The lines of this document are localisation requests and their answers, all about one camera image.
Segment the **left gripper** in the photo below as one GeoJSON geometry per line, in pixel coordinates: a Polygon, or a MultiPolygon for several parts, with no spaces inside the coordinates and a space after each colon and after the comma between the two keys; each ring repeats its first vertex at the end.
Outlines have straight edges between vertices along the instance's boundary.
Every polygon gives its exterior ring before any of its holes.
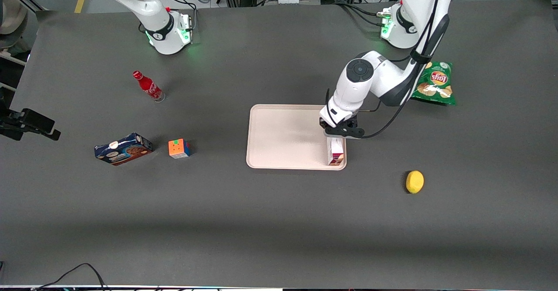
{"type": "Polygon", "coordinates": [[[320,110],[320,122],[328,126],[337,126],[355,116],[358,110],[359,106],[354,104],[346,106],[336,103],[327,103],[320,110]]]}

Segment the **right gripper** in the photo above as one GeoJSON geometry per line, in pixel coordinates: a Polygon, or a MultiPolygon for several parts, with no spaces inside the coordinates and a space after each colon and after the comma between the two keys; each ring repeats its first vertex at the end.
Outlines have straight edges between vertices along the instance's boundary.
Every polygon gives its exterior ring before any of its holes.
{"type": "Polygon", "coordinates": [[[12,111],[8,108],[0,109],[0,134],[12,140],[21,140],[21,127],[11,116],[12,111]]]}

